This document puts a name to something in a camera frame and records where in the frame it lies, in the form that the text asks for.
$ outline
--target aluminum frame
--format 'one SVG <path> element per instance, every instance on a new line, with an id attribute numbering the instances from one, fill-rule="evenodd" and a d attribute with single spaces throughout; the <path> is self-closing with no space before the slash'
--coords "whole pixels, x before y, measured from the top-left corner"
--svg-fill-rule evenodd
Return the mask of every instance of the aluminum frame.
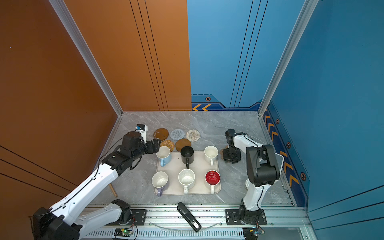
<path id="1" fill-rule="evenodd" d="M 116 119 L 116 122 L 115 124 L 113 125 L 113 128 L 107 138 L 107 141 L 105 142 L 105 145 L 103 147 L 103 150 L 101 151 L 100 153 L 100 156 L 98 159 L 101 158 L 101 156 L 103 156 L 104 154 L 107 153 L 108 149 L 111 147 L 111 144 L 113 143 L 113 138 L 115 137 L 115 134 L 119 128 L 119 125 L 120 125 L 120 122 L 122 120 L 122 115 L 118 116 L 117 119 Z M 96 162 L 95 166 L 93 167 L 93 171 L 95 171 L 95 169 L 98 167 L 98 161 Z"/>
<path id="2" fill-rule="evenodd" d="M 304 240 L 317 240 L 313 227 L 301 227 L 300 232 Z"/>
<path id="3" fill-rule="evenodd" d="M 49 0 L 49 2 L 51 3 L 53 9 L 55 10 L 57 16 L 63 23 L 73 43 L 76 45 L 77 49 L 79 50 L 85 63 L 88 65 L 89 69 L 91 70 L 97 83 L 100 85 L 101 89 L 103 90 L 103 93 L 107 97 L 112 108 L 115 110 L 118 116 L 121 116 L 123 113 L 123 110 L 119 104 L 119 101 L 117 100 L 115 94 L 113 93 L 111 87 L 109 86 L 107 79 L 105 78 L 103 72 L 101 71 L 100 66 L 98 65 L 91 50 L 89 49 L 83 35 L 81 34 L 79 28 L 77 27 L 64 1 Z"/>
<path id="4" fill-rule="evenodd" d="M 258 115 L 258 120 L 259 120 L 260 125 L 262 126 L 263 134 L 265 136 L 267 144 L 272 145 L 273 149 L 276 152 L 275 146 L 273 145 L 273 142 L 272 142 L 272 139 L 271 139 L 271 137 L 269 135 L 268 129 L 267 129 L 265 123 L 264 123 L 263 116 L 259 116 Z M 289 195 L 289 197 L 290 197 L 290 199 L 292 201 L 293 206 L 294 207 L 297 206 L 296 200 L 295 200 L 295 198 L 293 196 L 293 192 L 292 192 L 291 188 L 289 187 L 286 175 L 285 174 L 280 174 L 280 179 L 281 179 L 281 182 L 282 182 L 284 188 L 288 191 L 288 195 Z"/>
<path id="5" fill-rule="evenodd" d="M 92 211 L 98 210 L 105 205 L 86 207 L 81 213 L 82 215 L 88 214 Z M 203 228 L 233 228 L 244 227 L 244 225 L 226 225 L 226 209 L 238 209 L 238 205 L 217 205 L 210 204 L 186 204 L 191 213 L 200 222 Z M 263 228 L 270 227 L 312 227 L 311 222 L 302 207 L 268 207 L 262 205 L 262 208 L 267 217 L 268 224 L 262 226 Z M 146 222 L 139 228 L 157 228 L 158 226 L 164 228 L 185 228 L 190 229 L 189 224 L 181 217 L 177 211 L 176 204 L 162 204 L 159 206 L 148 205 L 131 205 L 131 209 L 146 209 L 147 216 Z M 120 225 L 108 225 L 102 228 L 121 228 Z"/>
<path id="6" fill-rule="evenodd" d="M 258 113 L 260 116 L 264 115 L 264 112 L 269 102 L 271 101 L 277 86 L 279 85 L 281 77 L 283 76 L 284 71 L 288 66 L 288 63 L 291 60 L 293 52 L 295 51 L 297 44 L 299 43 L 300 38 L 303 35 L 303 32 L 313 14 L 314 9 L 316 8 L 318 1 L 319 0 L 306 0 L 304 2 L 303 7 L 301 8 L 299 17 L 296 20 L 296 23 L 293 27 L 291 35 L 285 46 L 283 54 L 281 55 L 280 61 L 277 64 L 276 70 L 272 76 L 272 79 L 268 85 L 268 88 L 265 92 L 263 100 L 260 104 L 260 107 L 258 110 Z"/>

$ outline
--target gray marble floor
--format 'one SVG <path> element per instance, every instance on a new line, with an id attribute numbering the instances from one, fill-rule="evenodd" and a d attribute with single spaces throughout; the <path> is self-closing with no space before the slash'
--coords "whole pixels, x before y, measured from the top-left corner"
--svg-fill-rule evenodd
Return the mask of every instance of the gray marble floor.
<path id="1" fill-rule="evenodd" d="M 147 139 L 152 140 L 153 132 L 158 128 L 197 129 L 201 137 L 192 143 L 195 151 L 203 151 L 206 146 L 214 145 L 217 149 L 226 146 L 224 133 L 227 129 L 248 133 L 254 140 L 266 144 L 266 139 L 254 111 L 178 111 L 178 112 L 124 112 L 121 123 L 114 136 L 113 143 L 129 131 L 134 131 L 136 124 L 148 126 Z M 155 154 L 144 155 L 133 171 L 125 171 L 112 182 L 118 198 L 130 204 L 152 203 L 229 203 L 239 204 L 245 196 L 246 173 L 245 154 L 237 164 L 225 163 L 219 159 L 221 191 L 217 194 L 191 194 L 157 197 L 153 193 L 152 176 L 156 173 Z M 282 184 L 276 182 L 266 193 L 263 204 L 291 204 L 289 194 Z M 109 187 L 106 187 L 92 201 L 93 204 L 106 204 L 116 199 Z"/>

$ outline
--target black mug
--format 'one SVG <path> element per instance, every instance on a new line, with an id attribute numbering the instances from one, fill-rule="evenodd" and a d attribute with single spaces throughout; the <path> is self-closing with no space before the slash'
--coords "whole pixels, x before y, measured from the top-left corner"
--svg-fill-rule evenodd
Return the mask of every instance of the black mug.
<path id="1" fill-rule="evenodd" d="M 189 168 L 189 165 L 192 164 L 194 160 L 193 148 L 190 146 L 185 146 L 181 149 L 180 153 L 181 160 L 187 165 L 187 168 Z"/>

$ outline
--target purple mug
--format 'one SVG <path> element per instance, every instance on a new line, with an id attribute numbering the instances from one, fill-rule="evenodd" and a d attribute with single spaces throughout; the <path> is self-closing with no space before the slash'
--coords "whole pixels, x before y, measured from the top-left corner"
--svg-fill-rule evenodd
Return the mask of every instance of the purple mug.
<path id="1" fill-rule="evenodd" d="M 157 189 L 157 196 L 160 197 L 168 187 L 168 175 L 165 172 L 157 172 L 152 177 L 152 185 Z"/>

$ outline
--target wooden stick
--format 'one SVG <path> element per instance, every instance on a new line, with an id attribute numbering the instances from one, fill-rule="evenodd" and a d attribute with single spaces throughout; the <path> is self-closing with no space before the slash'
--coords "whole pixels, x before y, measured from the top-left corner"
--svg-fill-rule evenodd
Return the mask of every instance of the wooden stick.
<path id="1" fill-rule="evenodd" d="M 112 184 L 109 184 L 109 188 L 111 189 L 113 195 L 114 195 L 115 197 L 118 197 L 118 194 L 116 193 L 116 191 L 115 191 L 115 189 L 113 188 Z"/>

